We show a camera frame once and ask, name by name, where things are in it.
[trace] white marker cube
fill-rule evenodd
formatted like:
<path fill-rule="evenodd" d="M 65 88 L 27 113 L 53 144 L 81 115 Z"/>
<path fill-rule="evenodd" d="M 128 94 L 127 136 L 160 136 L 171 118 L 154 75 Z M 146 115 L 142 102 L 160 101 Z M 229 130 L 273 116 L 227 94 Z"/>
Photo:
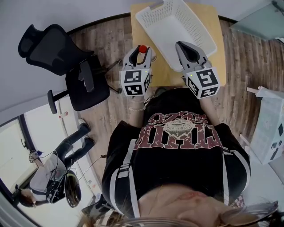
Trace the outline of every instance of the white marker cube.
<path fill-rule="evenodd" d="M 215 67 L 186 73 L 186 85 L 198 98 L 216 95 L 220 88 L 220 80 Z"/>
<path fill-rule="evenodd" d="M 120 71 L 120 83 L 125 96 L 145 95 L 151 83 L 151 69 Z"/>

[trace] white shirt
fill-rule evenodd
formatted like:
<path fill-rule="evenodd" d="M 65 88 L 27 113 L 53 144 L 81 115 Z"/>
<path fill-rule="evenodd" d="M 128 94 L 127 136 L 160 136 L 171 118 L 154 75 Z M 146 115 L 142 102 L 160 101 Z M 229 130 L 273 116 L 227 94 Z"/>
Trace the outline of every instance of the white shirt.
<path fill-rule="evenodd" d="M 54 174 L 56 180 L 61 180 L 61 177 L 65 172 L 66 167 L 63 162 L 55 154 L 51 154 L 50 158 L 44 163 L 44 167 L 40 166 L 31 179 L 30 188 L 40 192 L 46 192 L 46 186 L 49 180 L 54 177 Z M 46 199 L 45 195 L 37 195 L 34 193 L 33 195 L 37 201 L 43 201 Z"/>

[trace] white plastic container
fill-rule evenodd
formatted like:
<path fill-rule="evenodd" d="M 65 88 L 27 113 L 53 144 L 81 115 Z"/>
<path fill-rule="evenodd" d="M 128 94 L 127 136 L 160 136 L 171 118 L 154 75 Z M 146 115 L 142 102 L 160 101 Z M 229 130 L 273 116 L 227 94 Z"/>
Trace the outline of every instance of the white plastic container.
<path fill-rule="evenodd" d="M 183 70 L 175 48 L 176 42 L 192 43 L 200 47 L 207 57 L 217 51 L 203 23 L 182 0 L 157 2 L 138 12 L 136 19 L 176 72 Z"/>

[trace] chair backrest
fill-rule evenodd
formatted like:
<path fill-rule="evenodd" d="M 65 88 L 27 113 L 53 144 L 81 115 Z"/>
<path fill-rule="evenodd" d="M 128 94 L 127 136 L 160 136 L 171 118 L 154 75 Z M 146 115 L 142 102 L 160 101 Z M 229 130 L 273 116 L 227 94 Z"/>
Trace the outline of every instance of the chair backrest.
<path fill-rule="evenodd" d="M 71 71 L 93 54 L 93 51 L 80 50 L 57 24 L 50 25 L 44 31 L 36 30 L 32 24 L 24 33 L 18 52 L 22 58 L 26 58 L 28 64 L 59 76 Z"/>

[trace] chair seat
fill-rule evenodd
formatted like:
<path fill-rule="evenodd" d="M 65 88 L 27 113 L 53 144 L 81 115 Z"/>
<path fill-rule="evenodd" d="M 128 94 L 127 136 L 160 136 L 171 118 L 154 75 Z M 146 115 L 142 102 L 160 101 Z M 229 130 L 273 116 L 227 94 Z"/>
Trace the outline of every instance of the chair seat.
<path fill-rule="evenodd" d="M 101 67 L 97 56 L 92 56 L 87 61 L 91 69 Z M 67 73 L 65 78 L 70 100 L 76 111 L 91 108 L 110 96 L 110 89 L 104 73 L 93 74 L 94 90 L 87 92 L 84 81 L 78 80 L 79 71 L 80 66 Z"/>

